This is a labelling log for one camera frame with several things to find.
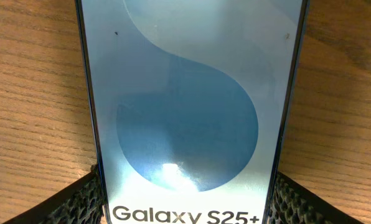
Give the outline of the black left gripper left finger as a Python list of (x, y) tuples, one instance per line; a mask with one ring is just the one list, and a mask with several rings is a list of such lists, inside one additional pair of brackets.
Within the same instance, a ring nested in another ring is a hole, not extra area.
[(90, 173), (4, 224), (100, 223), (105, 199), (97, 165)]

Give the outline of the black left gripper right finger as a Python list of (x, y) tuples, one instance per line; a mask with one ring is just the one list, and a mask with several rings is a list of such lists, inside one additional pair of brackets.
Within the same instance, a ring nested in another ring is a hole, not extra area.
[(279, 172), (267, 224), (362, 224)]

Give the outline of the blue Galaxy S25+ smartphone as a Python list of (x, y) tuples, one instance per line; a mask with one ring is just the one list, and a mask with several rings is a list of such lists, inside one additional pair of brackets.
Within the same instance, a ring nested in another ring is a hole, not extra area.
[(78, 0), (108, 223), (266, 223), (309, 3)]

